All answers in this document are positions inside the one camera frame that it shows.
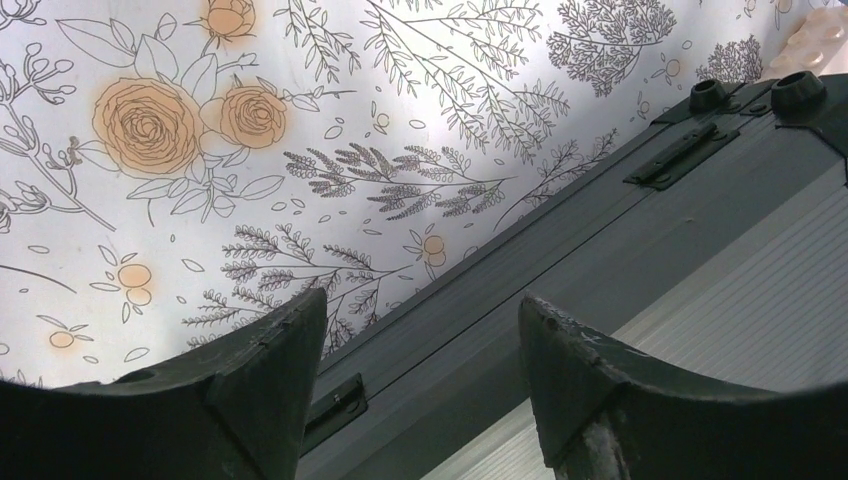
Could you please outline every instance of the floral tablecloth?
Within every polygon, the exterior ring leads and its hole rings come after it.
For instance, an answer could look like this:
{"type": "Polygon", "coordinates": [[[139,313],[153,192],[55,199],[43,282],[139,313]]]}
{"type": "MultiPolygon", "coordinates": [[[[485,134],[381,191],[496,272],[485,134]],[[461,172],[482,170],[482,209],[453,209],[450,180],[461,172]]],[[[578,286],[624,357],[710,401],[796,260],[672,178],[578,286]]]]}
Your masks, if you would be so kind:
{"type": "Polygon", "coordinates": [[[0,0],[0,376],[325,351],[828,0],[0,0]]]}

